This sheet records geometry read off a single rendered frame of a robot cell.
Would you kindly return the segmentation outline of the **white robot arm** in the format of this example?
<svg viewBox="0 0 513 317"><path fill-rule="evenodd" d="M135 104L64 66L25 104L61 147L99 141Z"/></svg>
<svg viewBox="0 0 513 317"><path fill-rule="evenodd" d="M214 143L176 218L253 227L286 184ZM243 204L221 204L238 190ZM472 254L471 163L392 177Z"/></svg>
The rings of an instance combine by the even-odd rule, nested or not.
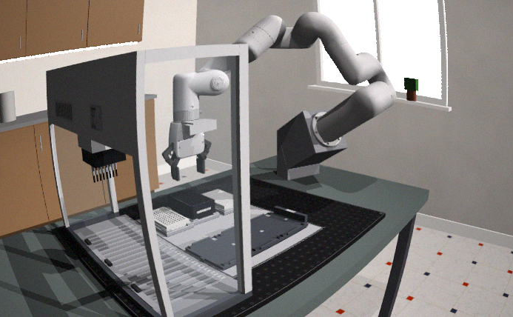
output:
<svg viewBox="0 0 513 317"><path fill-rule="evenodd" d="M327 113L320 112L313 117L315 138L326 147L334 147L341 136L395 103L395 88L380 62L371 53L355 53L336 23L316 12L304 13L294 28L286 27L278 16L267 16L232 44L248 44L250 63L269 48L306 49L318 38L348 84L369 82Z"/></svg>

